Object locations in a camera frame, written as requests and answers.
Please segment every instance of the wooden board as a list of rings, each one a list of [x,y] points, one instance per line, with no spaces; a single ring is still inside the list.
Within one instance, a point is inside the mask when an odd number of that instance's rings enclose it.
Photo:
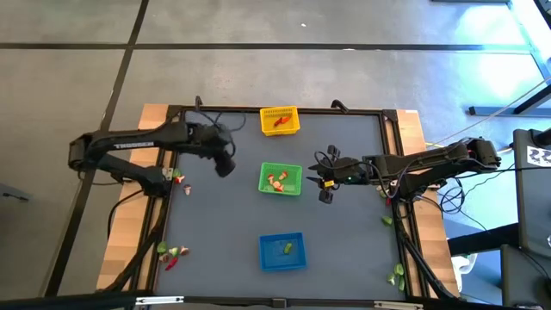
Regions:
[[[151,129],[159,126],[165,120],[167,109],[168,105],[166,104],[146,104],[139,121],[139,129]],[[398,117],[399,130],[405,154],[424,151],[424,136],[417,111],[398,110]],[[391,127],[388,133],[389,136],[392,137]],[[391,152],[395,152],[395,144],[392,139],[390,139],[390,141]],[[141,166],[155,165],[157,155],[158,149],[156,148],[133,150],[130,161]],[[136,183],[124,185],[121,191],[121,198],[133,193],[137,189],[139,189],[139,185]],[[427,192],[425,195],[436,199],[436,193],[434,192]],[[111,236],[105,251],[102,269],[97,281],[97,288],[107,287],[124,269],[128,261],[136,252],[138,248],[139,233],[145,218],[146,203],[146,197],[137,196],[137,198],[119,206],[117,209],[111,229]],[[421,249],[425,259],[436,276],[446,285],[446,288],[454,295],[459,295],[440,211],[429,203],[421,201],[415,203],[415,212],[421,240]],[[149,257],[150,254],[148,253],[142,264],[141,277],[138,285],[139,288],[145,287]],[[408,257],[408,259],[410,274],[412,275],[412,292],[415,295],[420,295],[418,273],[415,268],[415,263],[411,257]]]

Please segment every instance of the green vegetable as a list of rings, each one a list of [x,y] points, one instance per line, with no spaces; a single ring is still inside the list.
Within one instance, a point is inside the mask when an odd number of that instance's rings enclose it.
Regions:
[[[163,241],[160,244],[157,245],[157,253],[159,254],[165,254],[166,253],[166,242]]]
[[[394,266],[394,273],[398,276],[404,275],[404,266],[402,266],[401,263],[397,263],[396,266]]]
[[[172,248],[172,249],[169,250],[169,253],[170,253],[173,257],[178,256],[178,252],[179,252],[178,248]]]
[[[289,254],[289,252],[291,252],[291,248],[293,247],[293,244],[292,243],[287,243],[285,245],[285,249],[283,249],[283,253],[285,254]]]
[[[396,282],[394,281],[394,273],[388,274],[387,281],[390,283],[390,285],[394,286]]]
[[[389,216],[383,216],[381,217],[382,223],[385,224],[385,226],[391,226],[393,224],[393,218]]]
[[[403,291],[404,291],[404,286],[405,286],[405,285],[406,285],[406,280],[404,280],[404,277],[401,276],[401,277],[399,278],[398,289],[399,289],[400,291],[403,292]]]

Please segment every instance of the gray tabletop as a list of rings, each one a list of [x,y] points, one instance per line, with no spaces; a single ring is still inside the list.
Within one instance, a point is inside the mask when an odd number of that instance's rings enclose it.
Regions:
[[[533,146],[531,135],[526,130],[513,134],[516,168],[537,167],[528,163],[527,146]],[[551,257],[551,191],[549,170],[517,171],[517,205],[519,243],[523,248]]]
[[[530,253],[546,271],[551,274],[551,259]],[[551,296],[545,290],[545,276],[540,268],[520,250],[509,245],[501,247],[501,277],[503,305],[536,303],[544,309],[551,309]]]
[[[177,166],[192,186],[191,195],[174,188],[165,240],[191,252],[172,270],[160,265],[156,293],[403,300],[403,293],[387,283],[399,261],[398,247],[393,227],[381,224],[381,216],[391,210],[375,187],[343,186],[326,205],[318,201],[317,186],[304,178],[315,176],[307,169],[315,164],[314,151],[324,152],[329,144],[340,148],[342,157],[382,154],[377,118],[300,115],[297,134],[265,137],[258,114],[246,117],[246,126],[233,134],[237,167],[228,177],[218,177],[212,161],[179,157]],[[186,119],[208,123],[195,113]],[[229,128],[241,120],[239,113],[220,118]],[[301,195],[260,193],[262,162],[301,165]],[[304,234],[307,268],[262,271],[258,237],[292,232]]]

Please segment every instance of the white cable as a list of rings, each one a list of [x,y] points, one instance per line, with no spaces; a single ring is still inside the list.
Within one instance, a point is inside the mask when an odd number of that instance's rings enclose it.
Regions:
[[[449,139],[449,138],[453,138],[453,137],[455,137],[456,135],[458,135],[459,133],[463,133],[463,132],[467,131],[468,129],[471,129],[472,127],[475,127],[475,126],[479,125],[481,122],[487,121],[487,120],[493,118],[493,116],[496,116],[496,115],[502,113],[502,112],[505,111],[507,108],[509,108],[511,105],[517,103],[517,101],[523,99],[525,96],[527,96],[529,93],[531,93],[532,91],[534,91],[536,88],[538,88],[538,87],[540,87],[542,84],[546,83],[548,80],[551,80],[551,77],[548,77],[548,78],[544,79],[543,81],[541,81],[540,83],[538,83],[536,86],[532,87],[530,90],[528,90],[527,92],[525,92],[524,94],[522,94],[519,98],[517,98],[517,99],[515,99],[513,102],[507,104],[507,105],[504,106],[503,108],[501,108],[501,109],[499,109],[499,110],[493,112],[492,114],[488,115],[487,117],[483,118],[482,120],[475,122],[473,125],[468,126],[468,127],[466,127],[465,129],[462,129],[461,131],[458,131],[457,133],[451,134],[450,136],[448,136],[448,137],[446,137],[446,138],[444,138],[444,139],[441,139],[441,140],[439,140],[439,141],[433,143],[431,146],[435,146],[435,145],[437,145],[437,144],[440,144],[440,143],[444,142],[445,140],[447,140],[447,139]]]

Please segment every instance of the plastic basket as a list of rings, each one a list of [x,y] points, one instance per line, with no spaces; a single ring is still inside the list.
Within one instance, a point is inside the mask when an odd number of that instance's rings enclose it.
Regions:
[[[287,244],[291,251],[285,254]],[[264,271],[297,270],[306,268],[306,251],[302,232],[260,236],[258,239],[260,268]]]
[[[291,119],[275,127],[276,121],[285,116],[290,116]],[[295,134],[300,129],[299,112],[296,107],[261,108],[260,124],[262,132],[267,136]]]
[[[288,176],[279,181],[279,176],[286,171]],[[274,181],[284,185],[283,191],[279,192],[269,183],[268,175],[274,175]],[[260,180],[258,181],[258,190],[268,194],[280,195],[300,195],[300,186],[302,184],[302,167],[292,164],[262,163],[260,167]]]

